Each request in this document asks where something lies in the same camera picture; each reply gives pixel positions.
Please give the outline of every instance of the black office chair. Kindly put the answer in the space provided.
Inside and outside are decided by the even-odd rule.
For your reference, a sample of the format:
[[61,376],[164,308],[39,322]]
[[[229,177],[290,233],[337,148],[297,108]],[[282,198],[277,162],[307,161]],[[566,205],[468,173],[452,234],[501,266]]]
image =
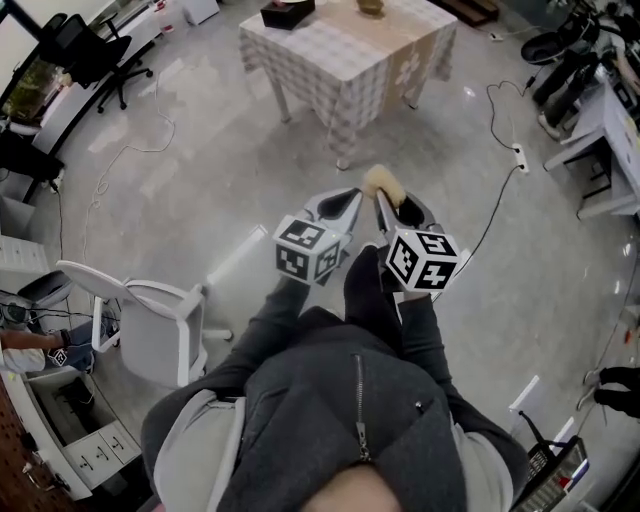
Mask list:
[[114,32],[115,39],[105,41],[87,27],[80,15],[75,14],[53,31],[51,44],[43,57],[49,62],[62,66],[65,72],[71,75],[73,81],[78,82],[85,89],[112,72],[113,75],[98,104],[100,114],[104,112],[103,105],[114,90],[118,91],[120,108],[122,110],[127,108],[123,92],[127,80],[143,73],[148,77],[153,76],[153,71],[149,68],[127,73],[118,67],[118,62],[131,44],[131,37],[120,37],[113,24],[109,24],[109,27]]

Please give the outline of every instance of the sleeve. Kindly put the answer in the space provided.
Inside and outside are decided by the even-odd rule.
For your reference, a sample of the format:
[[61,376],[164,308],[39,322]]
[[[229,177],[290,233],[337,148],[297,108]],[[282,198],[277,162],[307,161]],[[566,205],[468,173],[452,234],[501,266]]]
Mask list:
[[425,370],[443,389],[454,423],[465,433],[481,434],[506,463],[517,498],[527,482],[527,452],[507,432],[467,402],[453,385],[431,297],[402,302],[403,358]]
[[282,278],[220,366],[166,396],[149,411],[142,424],[141,438],[150,482],[162,443],[187,402],[203,389],[216,391],[220,396],[243,394],[245,383],[260,365],[287,348],[308,294],[308,285]]

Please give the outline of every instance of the drawer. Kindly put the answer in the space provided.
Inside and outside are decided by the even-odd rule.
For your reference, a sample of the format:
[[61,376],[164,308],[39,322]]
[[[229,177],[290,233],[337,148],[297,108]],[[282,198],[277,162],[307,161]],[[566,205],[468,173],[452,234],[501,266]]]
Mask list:
[[137,446],[132,446],[129,442],[129,436],[125,435],[120,430],[118,422],[111,423],[106,427],[101,428],[99,434],[102,439],[109,445],[111,451],[116,454],[116,457],[120,459],[122,464],[127,464],[132,459],[140,455],[140,450]]
[[67,446],[65,451],[80,469],[81,476],[91,489],[123,467],[120,459],[97,432]]

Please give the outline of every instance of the zipper pull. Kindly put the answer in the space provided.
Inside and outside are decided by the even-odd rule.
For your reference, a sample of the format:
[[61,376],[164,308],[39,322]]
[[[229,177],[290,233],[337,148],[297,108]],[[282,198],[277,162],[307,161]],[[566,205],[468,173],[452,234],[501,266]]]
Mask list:
[[356,429],[358,430],[358,441],[360,443],[360,460],[362,462],[369,462],[371,460],[371,455],[369,453],[369,448],[367,447],[367,435],[364,423],[356,421]]

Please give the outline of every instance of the white desk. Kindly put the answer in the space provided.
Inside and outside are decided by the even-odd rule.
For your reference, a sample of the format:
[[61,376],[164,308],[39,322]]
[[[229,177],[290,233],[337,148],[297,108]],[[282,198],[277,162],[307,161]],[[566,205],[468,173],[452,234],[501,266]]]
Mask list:
[[633,215],[640,209],[640,137],[607,83],[583,107],[571,137],[562,142],[569,147],[548,160],[545,169],[552,171],[602,138],[614,154],[611,189],[588,198],[578,211],[580,219],[603,213]]
[[[38,455],[51,473],[69,486],[73,500],[91,496],[92,489],[140,455],[140,447],[117,420],[91,377],[73,368],[42,372],[30,378],[9,372],[0,372],[0,375],[24,429],[38,446]],[[55,434],[42,407],[58,431],[64,431],[65,411],[57,406],[53,393],[77,377],[82,378],[89,391],[95,390],[92,414],[99,419],[101,428],[64,444]]]

